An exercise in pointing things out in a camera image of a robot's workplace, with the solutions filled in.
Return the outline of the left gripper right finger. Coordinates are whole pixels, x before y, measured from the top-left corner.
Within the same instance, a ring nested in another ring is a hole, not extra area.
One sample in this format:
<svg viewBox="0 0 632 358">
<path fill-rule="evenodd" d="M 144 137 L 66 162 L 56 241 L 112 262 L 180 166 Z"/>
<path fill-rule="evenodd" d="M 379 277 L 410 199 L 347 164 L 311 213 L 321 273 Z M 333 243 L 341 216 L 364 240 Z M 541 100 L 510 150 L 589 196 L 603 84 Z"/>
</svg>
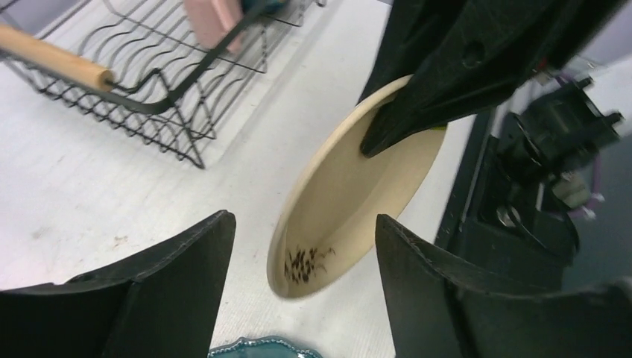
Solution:
<svg viewBox="0 0 632 358">
<path fill-rule="evenodd" d="M 376 219 L 376 253 L 398 357 L 629 357 L 631 279 L 545 292 Z"/>
</svg>

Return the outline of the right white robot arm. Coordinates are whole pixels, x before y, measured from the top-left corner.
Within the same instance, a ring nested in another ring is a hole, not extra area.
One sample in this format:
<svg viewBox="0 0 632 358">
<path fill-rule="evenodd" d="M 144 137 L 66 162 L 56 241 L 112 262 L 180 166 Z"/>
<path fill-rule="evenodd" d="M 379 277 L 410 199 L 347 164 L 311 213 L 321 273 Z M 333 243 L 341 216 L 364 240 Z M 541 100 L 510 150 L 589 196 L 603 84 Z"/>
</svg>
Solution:
<svg viewBox="0 0 632 358">
<path fill-rule="evenodd" d="M 375 157 L 404 139 L 489 110 L 546 69 L 562 69 L 624 7 L 623 1 L 395 1 L 363 96 L 407 77 L 380 110 L 360 144 Z M 524 195 L 552 175 L 578 168 L 615 142 L 619 113 L 591 108 L 572 81 L 533 100 L 515 121 L 522 135 L 495 157 L 481 194 L 482 213 L 466 223 L 458 242 L 508 239 L 538 248 L 577 245 L 563 216 L 539 238 L 528 225 L 501 228 L 492 210 L 519 209 Z"/>
</svg>

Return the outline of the cream plate with black accent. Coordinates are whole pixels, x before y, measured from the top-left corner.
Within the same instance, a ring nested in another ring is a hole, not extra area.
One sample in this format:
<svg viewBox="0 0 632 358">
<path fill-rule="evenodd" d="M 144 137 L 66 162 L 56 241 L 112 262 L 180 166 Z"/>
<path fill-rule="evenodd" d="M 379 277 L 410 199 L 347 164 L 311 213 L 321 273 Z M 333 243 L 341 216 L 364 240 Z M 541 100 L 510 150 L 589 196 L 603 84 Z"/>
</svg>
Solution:
<svg viewBox="0 0 632 358">
<path fill-rule="evenodd" d="M 375 157 L 360 150 L 373 118 L 408 81 L 392 81 L 357 104 L 297 179 L 268 252 L 268 284 L 278 297 L 306 297 L 348 272 L 373 247 L 377 216 L 399 216 L 426 179 L 445 128 L 414 134 Z"/>
</svg>

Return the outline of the pink mug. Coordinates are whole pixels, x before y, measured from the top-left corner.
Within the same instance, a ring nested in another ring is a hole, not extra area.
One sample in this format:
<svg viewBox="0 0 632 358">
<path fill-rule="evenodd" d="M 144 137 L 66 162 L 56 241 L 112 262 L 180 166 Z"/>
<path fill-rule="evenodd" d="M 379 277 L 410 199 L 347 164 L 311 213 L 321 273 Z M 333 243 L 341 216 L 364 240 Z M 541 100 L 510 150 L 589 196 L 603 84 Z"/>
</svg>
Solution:
<svg viewBox="0 0 632 358">
<path fill-rule="evenodd" d="M 237 0 L 184 0 L 183 6 L 196 40 L 206 49 L 216 47 L 244 15 Z"/>
</svg>

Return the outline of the teal scalloped plate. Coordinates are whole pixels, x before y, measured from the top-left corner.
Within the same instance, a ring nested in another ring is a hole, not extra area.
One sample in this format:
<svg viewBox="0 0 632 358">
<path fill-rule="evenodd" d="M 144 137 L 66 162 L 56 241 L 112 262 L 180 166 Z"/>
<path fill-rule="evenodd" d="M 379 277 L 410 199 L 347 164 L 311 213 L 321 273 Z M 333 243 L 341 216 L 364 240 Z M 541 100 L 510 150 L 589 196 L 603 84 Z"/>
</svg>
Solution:
<svg viewBox="0 0 632 358">
<path fill-rule="evenodd" d="M 316 350 L 304 348 L 280 336 L 258 339 L 240 337 L 235 342 L 211 348 L 209 358 L 322 358 Z"/>
</svg>

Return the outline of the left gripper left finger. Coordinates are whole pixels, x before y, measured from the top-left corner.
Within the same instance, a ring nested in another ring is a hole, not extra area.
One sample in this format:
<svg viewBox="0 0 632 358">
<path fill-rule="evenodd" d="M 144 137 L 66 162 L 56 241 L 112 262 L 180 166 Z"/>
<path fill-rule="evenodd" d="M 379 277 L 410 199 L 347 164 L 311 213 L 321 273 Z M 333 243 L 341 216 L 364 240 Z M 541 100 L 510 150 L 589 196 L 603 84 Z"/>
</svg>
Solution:
<svg viewBox="0 0 632 358">
<path fill-rule="evenodd" d="M 221 210 L 63 284 L 1 292 L 3 357 L 205 357 L 236 231 Z"/>
</svg>

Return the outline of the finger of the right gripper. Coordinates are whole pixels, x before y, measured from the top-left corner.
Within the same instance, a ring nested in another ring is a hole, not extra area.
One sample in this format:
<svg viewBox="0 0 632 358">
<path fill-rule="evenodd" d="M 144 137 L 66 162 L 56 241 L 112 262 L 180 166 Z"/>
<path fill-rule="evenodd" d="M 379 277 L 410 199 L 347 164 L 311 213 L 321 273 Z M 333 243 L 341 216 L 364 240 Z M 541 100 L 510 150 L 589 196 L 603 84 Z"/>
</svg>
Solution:
<svg viewBox="0 0 632 358">
<path fill-rule="evenodd" d="M 406 137 L 502 103 L 562 69 L 622 9 L 620 1 L 394 1 L 362 95 L 408 83 L 360 144 L 374 157 Z"/>
</svg>

